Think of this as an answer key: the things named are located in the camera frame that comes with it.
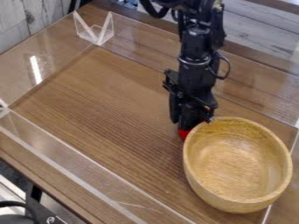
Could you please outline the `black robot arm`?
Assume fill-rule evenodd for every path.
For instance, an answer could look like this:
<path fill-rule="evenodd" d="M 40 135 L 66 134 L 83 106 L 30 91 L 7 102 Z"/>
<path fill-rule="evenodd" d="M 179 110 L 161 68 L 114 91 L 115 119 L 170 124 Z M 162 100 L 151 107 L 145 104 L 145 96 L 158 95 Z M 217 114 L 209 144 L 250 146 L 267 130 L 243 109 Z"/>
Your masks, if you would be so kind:
<path fill-rule="evenodd" d="M 163 87 L 170 93 L 170 117 L 181 132 L 213 120 L 219 104 L 213 94 L 225 45 L 223 0 L 141 0 L 154 18 L 171 15 L 182 43 L 179 69 L 165 71 Z"/>

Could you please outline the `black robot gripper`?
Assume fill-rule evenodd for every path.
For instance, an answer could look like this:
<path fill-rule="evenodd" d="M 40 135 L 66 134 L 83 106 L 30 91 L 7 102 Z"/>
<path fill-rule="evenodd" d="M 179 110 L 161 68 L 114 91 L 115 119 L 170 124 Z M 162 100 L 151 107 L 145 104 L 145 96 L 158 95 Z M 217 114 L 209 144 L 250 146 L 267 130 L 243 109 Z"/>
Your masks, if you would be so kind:
<path fill-rule="evenodd" d="M 213 88 L 217 84 L 219 58 L 190 59 L 181 56 L 179 70 L 165 70 L 163 87 L 170 93 L 170 117 L 181 130 L 209 123 L 219 106 Z"/>

